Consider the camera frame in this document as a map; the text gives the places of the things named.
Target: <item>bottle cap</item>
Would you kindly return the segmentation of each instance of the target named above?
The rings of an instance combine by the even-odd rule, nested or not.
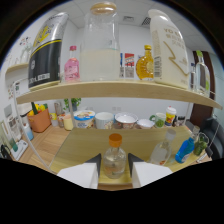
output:
[[[145,45],[145,50],[151,50],[151,49],[152,49],[151,45]]]
[[[70,51],[75,51],[76,50],[76,46],[70,46]]]
[[[94,15],[100,15],[100,14],[111,14],[114,11],[116,11],[117,6],[112,2],[98,2],[94,4],[90,11]]]
[[[176,136],[176,132],[173,129],[168,129],[166,132],[166,139],[172,141]]]
[[[169,107],[167,107],[166,112],[168,112],[170,114],[176,114],[177,111],[175,108],[169,106]]]
[[[202,52],[201,52],[201,51],[196,50],[196,53],[197,53],[197,56],[198,56],[198,57],[203,57],[203,54],[202,54]]]
[[[109,136],[109,144],[112,147],[119,147],[122,143],[122,136],[120,134],[111,134]]]

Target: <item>lid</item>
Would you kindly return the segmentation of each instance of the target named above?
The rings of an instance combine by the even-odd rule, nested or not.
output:
[[[76,50],[76,46],[70,46],[70,51],[75,51]]]
[[[74,118],[78,121],[87,121],[95,117],[95,112],[91,110],[80,110],[74,112]]]
[[[116,11],[117,6],[112,2],[98,2],[94,4],[90,11],[94,15],[100,15],[100,14],[112,14]]]
[[[172,141],[176,136],[176,132],[173,129],[168,129],[166,132],[166,139]]]
[[[153,18],[154,16],[163,16],[163,17],[167,18],[168,20],[171,20],[167,14],[165,14],[164,12],[157,10],[157,9],[150,9],[148,11],[148,14],[149,14],[150,18]]]
[[[109,144],[112,147],[119,147],[122,143],[122,136],[120,134],[111,134],[109,136]]]
[[[151,49],[152,49],[151,45],[145,45],[145,50],[151,50]]]
[[[201,58],[203,57],[203,54],[202,54],[202,52],[201,52],[201,51],[196,50],[196,53],[197,53],[197,56],[198,56],[198,57],[201,57]]]
[[[176,114],[177,111],[176,111],[175,108],[169,106],[169,107],[166,108],[166,112],[168,112],[170,114]]]

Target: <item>cup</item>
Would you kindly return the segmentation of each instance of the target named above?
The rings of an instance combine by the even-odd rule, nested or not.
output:
[[[155,122],[155,127],[156,128],[162,128],[164,126],[165,120],[166,120],[166,115],[163,113],[156,113],[156,115],[152,115],[149,118],[150,121]]]
[[[108,112],[100,112],[95,116],[97,129],[112,129],[114,123],[114,115]]]

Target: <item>jar lid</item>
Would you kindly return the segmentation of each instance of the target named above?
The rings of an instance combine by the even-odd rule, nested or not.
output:
[[[119,147],[122,143],[122,136],[120,134],[111,134],[109,136],[109,144],[112,147]]]
[[[76,50],[76,46],[70,46],[70,51],[75,51]]]
[[[170,114],[176,114],[177,112],[176,109],[171,106],[167,107],[166,111]]]
[[[145,50],[151,50],[151,49],[152,49],[151,45],[145,45]]]
[[[112,3],[112,2],[98,2],[96,4],[94,4],[90,11],[94,14],[94,15],[100,15],[100,14],[111,14],[114,13],[114,11],[116,11],[117,6]]]

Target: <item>bottle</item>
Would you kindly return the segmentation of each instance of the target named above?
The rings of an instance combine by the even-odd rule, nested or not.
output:
[[[145,56],[139,58],[136,63],[136,73],[140,80],[144,78],[153,79],[153,58],[151,45],[145,45]]]
[[[197,92],[197,77],[196,77],[196,72],[195,72],[195,64],[191,63],[191,74],[189,76],[190,81],[190,90],[193,92]]]
[[[111,134],[109,136],[110,148],[103,156],[105,175],[111,179],[118,179],[123,173],[126,165],[126,153],[120,148],[122,136]]]
[[[176,136],[176,132],[168,129],[164,141],[158,143],[154,148],[148,162],[156,165],[163,166],[170,158],[172,153],[171,142]]]
[[[204,63],[203,54],[201,51],[196,51],[198,63],[196,64],[197,75],[197,92],[206,97],[210,96],[210,72]]]
[[[55,111],[54,103],[52,101],[49,101],[48,103],[48,110],[52,126],[54,127],[58,126],[58,117]]]
[[[64,66],[65,82],[80,81],[79,61],[75,57],[76,46],[70,46],[70,58]]]
[[[155,82],[188,89],[188,56],[182,34],[164,12],[150,9],[148,14]]]
[[[194,144],[197,141],[199,130],[200,128],[198,126],[194,126],[193,132],[190,138],[185,140],[183,144],[181,145],[179,151],[175,155],[175,160],[178,163],[184,163],[187,160],[187,158],[190,156],[190,154],[193,152]]]
[[[34,115],[38,114],[38,111],[37,111],[37,108],[36,108],[34,102],[31,102],[31,105],[32,105]]]
[[[81,81],[115,81],[120,74],[119,16],[112,2],[98,2],[85,15],[80,47]]]

